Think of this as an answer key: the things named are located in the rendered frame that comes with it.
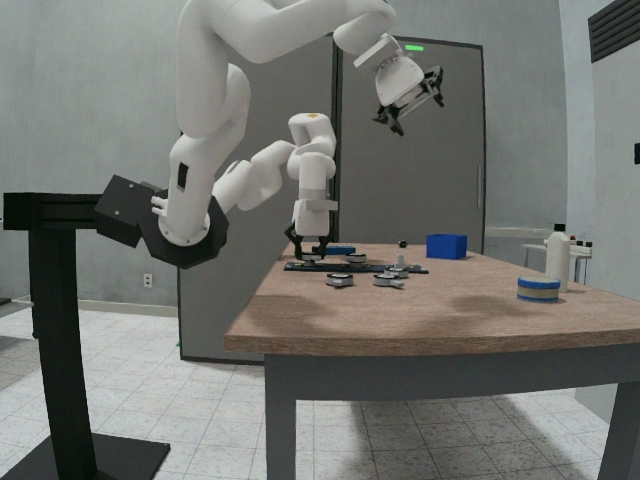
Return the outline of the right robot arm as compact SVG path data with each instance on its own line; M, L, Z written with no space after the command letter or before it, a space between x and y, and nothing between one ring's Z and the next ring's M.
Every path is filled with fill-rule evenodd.
M354 64L363 75L371 70L377 75L387 59L414 58L385 34L397 21L386 0L300 1L270 0L278 10L263 0L185 4L176 31L176 112L184 134L169 156L168 208L167 199L151 199L162 207L152 212L159 215L160 231L171 243L191 246L207 235L214 175L246 130L250 84L241 69L228 64L223 40L247 60L266 63L340 26L334 41L359 57Z

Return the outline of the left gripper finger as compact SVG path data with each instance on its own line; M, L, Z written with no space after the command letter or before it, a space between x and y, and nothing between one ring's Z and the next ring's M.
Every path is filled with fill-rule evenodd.
M324 257L326 256L326 246L332 240L332 238L337 234L337 232L330 226L330 224L329 224L329 232L330 234L327 237L318 236L318 239L320 241L320 245L318 246L318 253L321 253L321 260L324 260Z
M302 260L302 246L301 241L304 236L296 235L294 237L291 232L295 229L295 221L284 231L284 234L290 239L290 241L295 245L294 256L297 260Z

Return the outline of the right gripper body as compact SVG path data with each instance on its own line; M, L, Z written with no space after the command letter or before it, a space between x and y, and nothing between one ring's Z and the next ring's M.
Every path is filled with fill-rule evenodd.
M423 92L423 88L418 85L424 79L424 73L416 63L407 57L390 59L384 61L378 69L376 88L383 107L390 104L396 108L401 107L398 115L400 118L427 100L431 94ZM388 64L385 65L385 62Z

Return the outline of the blue box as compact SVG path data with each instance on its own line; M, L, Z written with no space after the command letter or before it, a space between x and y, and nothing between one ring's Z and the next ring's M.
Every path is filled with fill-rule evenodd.
M466 252L467 236L465 235L427 235L426 258L457 260L466 257Z

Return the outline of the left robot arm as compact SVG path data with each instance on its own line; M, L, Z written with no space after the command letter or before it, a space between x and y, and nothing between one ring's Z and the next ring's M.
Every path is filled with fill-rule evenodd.
M326 200L330 193L325 190L326 180L333 177L336 169L332 159L336 138L329 118L323 114L300 114L293 116L288 125L296 146L277 141L256 154L251 163L234 162L214 184L212 195L224 214L237 201L237 206L247 211L276 194L282 187L279 167L286 162L289 176L299 180L299 199L305 199L303 210L338 210L338 201Z

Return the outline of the white plastic bottle with black cap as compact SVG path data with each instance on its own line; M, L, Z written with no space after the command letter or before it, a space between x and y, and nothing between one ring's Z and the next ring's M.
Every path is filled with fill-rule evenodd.
M545 277L560 280L559 293L567 292L570 243L565 224L554 224L554 231L548 238Z

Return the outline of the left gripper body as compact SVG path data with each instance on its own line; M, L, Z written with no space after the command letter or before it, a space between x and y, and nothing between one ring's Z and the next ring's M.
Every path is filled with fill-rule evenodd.
M299 236L327 236L329 234L329 210L303 210L303 200L295 202L292 223L295 221ZM294 220L294 221L293 221Z

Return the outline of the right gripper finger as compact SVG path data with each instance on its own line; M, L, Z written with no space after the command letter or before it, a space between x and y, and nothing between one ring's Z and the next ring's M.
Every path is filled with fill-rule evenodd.
M402 130L402 127L401 127L400 123L396 120L398 118L400 109L401 109L401 107L400 108L396 108L392 104L390 104L390 105L388 105L386 107L383 107L381 102L380 102L378 104L378 106L376 107L376 109L371 114L370 118L372 120L374 120L375 122L378 122L378 123L381 123L381 124L387 124L388 123L390 129L394 133L397 132L400 136L403 136L404 132ZM392 115L390 114L390 112L392 113Z
M444 104L441 101L443 99L443 96L440 93L441 91L440 86L443 81L442 79L443 71L444 70L441 68L441 66L435 66L432 68L422 70L422 72L424 73L424 79L418 84L418 85L421 85L421 87L423 88L423 92L430 93L433 99L442 108L444 107ZM432 77L432 79L425 79L429 77Z

